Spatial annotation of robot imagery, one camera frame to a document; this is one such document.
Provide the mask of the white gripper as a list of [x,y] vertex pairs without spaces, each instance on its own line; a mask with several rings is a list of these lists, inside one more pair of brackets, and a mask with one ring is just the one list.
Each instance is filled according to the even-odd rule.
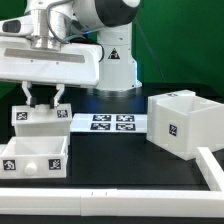
[[99,82],[101,58],[99,45],[72,43],[62,45],[59,51],[48,51],[32,49],[25,38],[0,37],[0,80],[23,81],[26,104],[31,108],[36,107],[31,82],[57,84],[57,93],[50,99],[50,108],[55,109],[65,85],[95,86]]

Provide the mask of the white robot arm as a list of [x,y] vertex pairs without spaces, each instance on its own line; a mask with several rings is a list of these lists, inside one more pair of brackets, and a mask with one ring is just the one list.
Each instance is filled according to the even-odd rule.
[[141,86],[132,57],[132,22],[141,0],[27,0],[24,15],[0,21],[0,81],[29,89],[54,85],[122,95]]

